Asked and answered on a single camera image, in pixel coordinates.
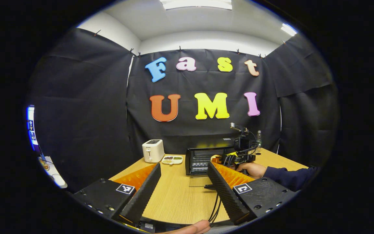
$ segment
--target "ceiling light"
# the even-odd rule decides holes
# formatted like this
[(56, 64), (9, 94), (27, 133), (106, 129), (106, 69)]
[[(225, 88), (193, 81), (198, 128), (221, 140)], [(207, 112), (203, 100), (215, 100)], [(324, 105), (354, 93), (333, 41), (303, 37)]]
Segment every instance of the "ceiling light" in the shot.
[(160, 0), (164, 9), (181, 7), (214, 7), (232, 9), (231, 0)]
[(297, 32), (291, 26), (286, 25), (286, 24), (282, 24), (281, 30), (285, 31), (291, 36), (294, 36), (295, 34), (297, 34)]

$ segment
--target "white toaster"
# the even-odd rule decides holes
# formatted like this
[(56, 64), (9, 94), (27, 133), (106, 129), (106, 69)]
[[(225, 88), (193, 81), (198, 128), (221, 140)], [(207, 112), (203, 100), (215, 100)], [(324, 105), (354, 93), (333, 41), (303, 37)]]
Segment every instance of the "white toaster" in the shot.
[(142, 144), (144, 160), (148, 163), (159, 163), (164, 157), (164, 145), (162, 140), (149, 140)]

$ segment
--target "black curtain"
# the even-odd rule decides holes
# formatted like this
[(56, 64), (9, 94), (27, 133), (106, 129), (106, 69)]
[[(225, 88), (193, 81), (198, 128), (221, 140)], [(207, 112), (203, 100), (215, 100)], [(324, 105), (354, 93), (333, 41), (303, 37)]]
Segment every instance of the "black curtain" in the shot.
[(126, 126), (126, 84), (132, 54), (74, 28), (38, 62), (28, 104), (36, 138), (71, 192), (110, 178), (137, 159)]
[[(165, 57), (165, 77), (152, 82), (145, 65)], [(178, 59), (191, 57), (196, 60), (195, 71), (180, 71)], [(231, 59), (233, 71), (218, 69), (217, 59)], [(259, 76), (249, 73), (245, 61), (257, 64)], [(205, 120), (195, 118), (198, 111), (196, 93), (206, 93), (211, 101), (219, 92), (227, 94), (227, 119)], [(256, 103), (261, 112), (248, 116), (245, 92), (257, 94)], [(151, 115), (150, 97), (162, 95), (162, 113), (170, 112), (168, 95), (179, 94), (178, 116), (170, 122), (156, 121)], [(162, 139), (166, 153), (185, 154), (186, 149), (206, 139), (237, 137), (239, 132), (230, 129), (230, 123), (247, 127), (254, 134), (262, 131), (263, 147), (276, 153), (280, 136), (280, 110), (275, 86), (263, 59), (254, 55), (213, 49), (183, 49), (164, 51), (134, 57), (127, 90), (128, 125), (131, 146), (137, 157), (142, 157), (141, 145), (149, 139)]]
[(321, 53), (297, 34), (266, 57), (279, 98), (279, 155), (321, 166), (334, 146), (339, 119), (337, 88)]

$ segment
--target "foam letter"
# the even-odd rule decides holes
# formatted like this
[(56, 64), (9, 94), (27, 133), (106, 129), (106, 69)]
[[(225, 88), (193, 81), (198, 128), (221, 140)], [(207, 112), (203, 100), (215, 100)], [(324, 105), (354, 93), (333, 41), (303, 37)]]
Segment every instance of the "foam letter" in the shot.
[(151, 115), (153, 116), (154, 120), (160, 122), (168, 122), (175, 119), (175, 117), (177, 117), (178, 115), (178, 99), (180, 98), (181, 96), (178, 94), (168, 95), (168, 99), (171, 100), (171, 111), (169, 112), (169, 114), (162, 114), (161, 104), (162, 100), (164, 99), (164, 96), (151, 96)]
[(218, 63), (217, 68), (221, 72), (231, 72), (233, 70), (233, 66), (232, 64), (230, 64), (231, 62), (232, 61), (230, 60), (230, 58), (220, 57), (217, 59), (217, 63)]
[(166, 58), (161, 57), (154, 62), (145, 65), (145, 68), (148, 68), (148, 70), (151, 72), (151, 75), (153, 76), (153, 82), (164, 78), (165, 73), (161, 73), (160, 70), (165, 71), (165, 65), (163, 64), (163, 62), (166, 62), (166, 60)]
[(213, 102), (210, 100), (210, 98), (205, 93), (196, 93), (194, 97), (197, 99), (198, 104), (198, 113), (196, 115), (196, 119), (198, 120), (205, 120), (207, 119), (207, 115), (205, 114), (205, 109), (209, 115), (209, 117), (212, 119), (214, 116), (214, 113), (217, 109), (216, 118), (218, 119), (227, 119), (229, 118), (229, 113), (227, 113), (227, 107), (226, 107), (226, 98), (227, 94), (220, 92), (217, 93), (214, 97)]
[(248, 60), (245, 64), (248, 65), (249, 72), (252, 76), (259, 76), (259, 72), (255, 70), (256, 63), (252, 62), (252, 60)]
[(176, 68), (178, 70), (187, 70), (187, 71), (196, 71), (196, 66), (194, 65), (196, 63), (196, 60), (194, 60), (191, 57), (182, 57), (178, 60), (178, 64), (176, 65)]
[(257, 116), (260, 115), (261, 112), (258, 111), (258, 107), (256, 106), (256, 93), (254, 92), (245, 92), (244, 93), (246, 99), (248, 99), (248, 105), (249, 105), (249, 116)]

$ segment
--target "dark blue sleeve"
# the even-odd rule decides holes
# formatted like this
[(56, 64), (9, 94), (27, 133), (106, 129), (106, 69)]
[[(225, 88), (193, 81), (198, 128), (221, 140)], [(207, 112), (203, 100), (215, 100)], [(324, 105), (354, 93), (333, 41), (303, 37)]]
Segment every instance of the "dark blue sleeve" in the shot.
[(268, 177), (291, 191), (300, 190), (304, 184), (316, 173), (316, 167), (302, 168), (290, 171), (286, 168), (268, 166), (264, 177)]

